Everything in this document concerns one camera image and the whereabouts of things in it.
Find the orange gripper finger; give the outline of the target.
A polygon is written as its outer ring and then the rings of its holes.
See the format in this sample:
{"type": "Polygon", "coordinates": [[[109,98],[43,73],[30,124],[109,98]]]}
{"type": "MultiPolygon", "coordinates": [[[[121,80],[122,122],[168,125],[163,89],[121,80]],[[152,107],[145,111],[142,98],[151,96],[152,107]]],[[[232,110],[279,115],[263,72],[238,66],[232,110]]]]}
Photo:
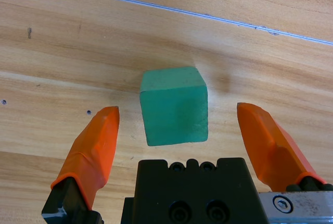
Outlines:
{"type": "Polygon", "coordinates": [[[75,139],[42,209],[46,223],[104,223],[92,207],[110,176],[119,123],[119,108],[105,107],[75,139]]]}
{"type": "Polygon", "coordinates": [[[257,178],[274,192],[332,191],[293,138],[261,107],[238,103],[237,118],[257,178]]]}

